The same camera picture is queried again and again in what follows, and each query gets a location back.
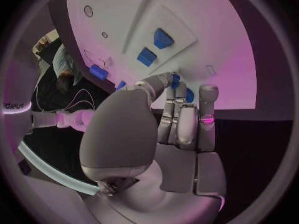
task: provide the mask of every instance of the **light strip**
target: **light strip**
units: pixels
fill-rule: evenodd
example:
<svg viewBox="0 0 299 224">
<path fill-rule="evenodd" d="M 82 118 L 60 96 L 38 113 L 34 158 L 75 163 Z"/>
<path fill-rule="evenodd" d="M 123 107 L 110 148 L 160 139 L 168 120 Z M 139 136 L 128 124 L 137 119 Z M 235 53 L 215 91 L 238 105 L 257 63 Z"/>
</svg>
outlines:
<svg viewBox="0 0 299 224">
<path fill-rule="evenodd" d="M 3 114 L 16 114 L 16 113 L 24 113 L 24 112 L 26 112 L 26 111 L 28 111 L 28 110 L 30 110 L 31 109 L 31 102 L 27 105 L 27 106 L 25 106 L 24 108 L 21 108 L 21 109 L 3 109 L 2 110 L 2 113 Z"/>
<path fill-rule="evenodd" d="M 65 175 L 62 172 L 59 172 L 57 169 L 47 164 L 34 152 L 32 152 L 32 150 L 24 143 L 24 141 L 21 142 L 18 149 L 24 155 L 24 157 L 39 171 L 63 186 L 88 195 L 95 195 L 99 191 L 100 188 L 97 186 L 79 181 Z"/>
</svg>

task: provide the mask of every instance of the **man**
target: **man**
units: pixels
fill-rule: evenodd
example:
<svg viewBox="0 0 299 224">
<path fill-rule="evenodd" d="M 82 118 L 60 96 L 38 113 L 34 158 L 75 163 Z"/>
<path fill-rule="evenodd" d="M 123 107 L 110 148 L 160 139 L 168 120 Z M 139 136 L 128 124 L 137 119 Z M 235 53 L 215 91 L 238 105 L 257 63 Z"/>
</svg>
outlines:
<svg viewBox="0 0 299 224">
<path fill-rule="evenodd" d="M 53 69 L 57 76 L 56 87 L 63 94 L 67 93 L 82 78 L 81 72 L 63 44 L 58 48 L 54 56 Z"/>
</svg>

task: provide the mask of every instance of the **wire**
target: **wire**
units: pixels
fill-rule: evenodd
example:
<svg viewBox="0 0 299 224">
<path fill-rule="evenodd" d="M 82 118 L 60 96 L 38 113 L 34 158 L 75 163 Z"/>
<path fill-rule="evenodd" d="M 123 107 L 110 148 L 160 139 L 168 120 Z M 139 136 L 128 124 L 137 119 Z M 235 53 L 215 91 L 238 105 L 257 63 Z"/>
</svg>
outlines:
<svg viewBox="0 0 299 224">
<path fill-rule="evenodd" d="M 80 93 L 81 91 L 86 91 L 86 92 L 87 92 L 87 94 L 88 94 L 89 97 L 91 98 L 92 103 L 90 103 L 89 101 L 86 101 L 86 100 L 82 100 L 82 101 L 77 102 L 77 103 L 74 104 L 74 105 L 71 105 L 71 104 L 74 102 L 74 100 L 76 99 L 76 97 L 79 95 L 79 93 Z M 41 108 L 41 106 L 39 105 L 39 102 L 38 102 L 38 84 L 36 85 L 35 99 L 36 99 L 37 107 L 39 108 L 40 111 L 42 111 L 42 112 L 55 112 L 55 111 L 59 111 L 59 110 L 45 111 L 44 109 Z M 72 100 L 72 101 L 71 101 L 65 108 L 63 108 L 62 110 L 70 109 L 70 108 L 75 107 L 76 105 L 78 105 L 79 103 L 82 103 L 82 102 L 86 102 L 86 103 L 90 104 L 90 106 L 92 107 L 93 110 L 96 109 L 96 108 L 95 108 L 95 102 L 94 102 L 94 100 L 93 100 L 93 98 L 92 98 L 92 95 L 88 92 L 88 90 L 86 90 L 86 89 L 81 89 L 81 90 L 79 90 L 79 91 L 77 92 L 77 94 L 74 96 L 73 100 Z"/>
</svg>

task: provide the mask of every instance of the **dark hair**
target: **dark hair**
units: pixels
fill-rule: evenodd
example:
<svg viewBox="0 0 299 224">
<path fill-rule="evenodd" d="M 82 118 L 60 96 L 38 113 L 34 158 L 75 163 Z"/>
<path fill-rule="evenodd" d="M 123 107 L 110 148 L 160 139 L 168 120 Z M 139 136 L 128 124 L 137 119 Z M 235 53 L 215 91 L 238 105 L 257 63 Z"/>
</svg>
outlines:
<svg viewBox="0 0 299 224">
<path fill-rule="evenodd" d="M 73 74 L 62 73 L 57 78 L 56 87 L 61 93 L 67 93 L 74 83 Z"/>
</svg>

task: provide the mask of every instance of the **person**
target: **person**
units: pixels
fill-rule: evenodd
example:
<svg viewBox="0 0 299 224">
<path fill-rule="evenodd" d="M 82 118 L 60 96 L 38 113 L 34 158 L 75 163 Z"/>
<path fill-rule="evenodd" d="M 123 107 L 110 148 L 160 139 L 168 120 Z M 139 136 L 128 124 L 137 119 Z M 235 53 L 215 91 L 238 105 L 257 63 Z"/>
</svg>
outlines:
<svg viewBox="0 0 299 224">
<path fill-rule="evenodd" d="M 78 84 L 82 74 L 63 44 L 58 48 L 52 63 L 57 76 L 56 87 L 65 94 L 72 86 Z"/>
</svg>

